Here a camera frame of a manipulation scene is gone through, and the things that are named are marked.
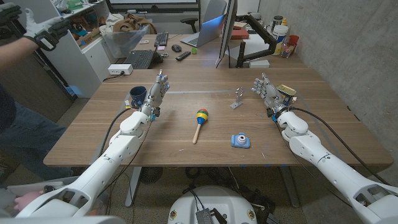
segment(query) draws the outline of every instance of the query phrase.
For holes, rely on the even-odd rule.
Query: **desk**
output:
[[[154,35],[144,36],[149,44],[138,45],[137,49],[153,49],[154,38]],[[178,62],[174,58],[181,52],[171,51],[171,46],[178,43],[182,51],[191,48],[180,43],[181,38],[169,40],[164,52],[170,57],[155,69],[135,70],[132,75],[104,82],[44,163],[48,166],[87,166],[94,155],[98,156],[98,147],[129,90],[138,85],[148,89],[160,68],[169,76],[171,87],[160,106],[160,117],[151,124],[133,166],[299,166],[276,125],[267,118],[264,102],[250,91],[254,79],[261,78],[262,72],[266,72],[274,85],[283,83],[296,89],[298,101],[295,106],[323,118],[365,163],[389,165],[393,162],[338,95],[315,70],[306,68],[297,55],[288,59],[267,56],[271,67],[265,69],[228,69],[228,56],[225,56],[219,68],[214,69],[221,39],[213,40],[200,47],[197,55]],[[241,86],[246,90],[243,105],[232,110],[229,106],[235,101],[233,91]],[[194,145],[192,138],[199,108],[208,110],[209,119],[202,125]],[[296,114],[308,123],[309,129],[328,150],[350,165],[359,165],[324,125],[307,114],[299,111]],[[129,115],[123,114],[118,119],[109,136],[116,133],[120,122]],[[231,135],[239,132],[251,139],[249,149],[231,147]]]

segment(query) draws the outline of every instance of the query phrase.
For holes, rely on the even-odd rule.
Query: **black glove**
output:
[[[62,22],[54,24],[49,28],[50,34],[57,40],[60,40],[61,37],[68,34],[68,29],[71,29],[69,20],[65,19]]]
[[[26,12],[26,33],[24,37],[35,42],[44,50],[51,51],[55,49],[61,37],[68,33],[71,27],[68,20],[58,16],[47,21],[36,23],[32,10],[25,9]]]
[[[0,4],[0,26],[6,25],[9,21],[19,18],[19,14],[22,13],[21,7],[16,6],[14,3],[9,2]]]

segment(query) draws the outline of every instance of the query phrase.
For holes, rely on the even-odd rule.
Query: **laptop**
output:
[[[224,25],[224,20],[225,15],[222,15],[210,21],[204,22],[201,25],[200,32],[192,34],[191,36],[180,41],[194,47],[200,47],[203,44],[206,44],[220,36]]]

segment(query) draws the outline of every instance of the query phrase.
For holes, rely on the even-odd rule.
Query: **office chair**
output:
[[[226,1],[210,0],[209,5],[207,5],[205,16],[202,22],[207,22],[223,15],[225,12],[225,8],[226,8]],[[182,19],[181,22],[191,25],[193,33],[196,33],[197,29],[195,27],[195,22],[198,20],[199,20],[198,18],[187,18],[187,19]]]

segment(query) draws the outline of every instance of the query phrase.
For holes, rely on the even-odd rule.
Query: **keyboard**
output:
[[[196,45],[198,45],[198,38],[195,38],[195,39],[193,39],[191,41],[188,41],[188,43],[196,46]]]
[[[167,39],[169,38],[168,32],[158,33],[154,46],[167,46]]]
[[[134,50],[124,63],[131,64],[133,69],[148,69],[153,57],[152,50]]]

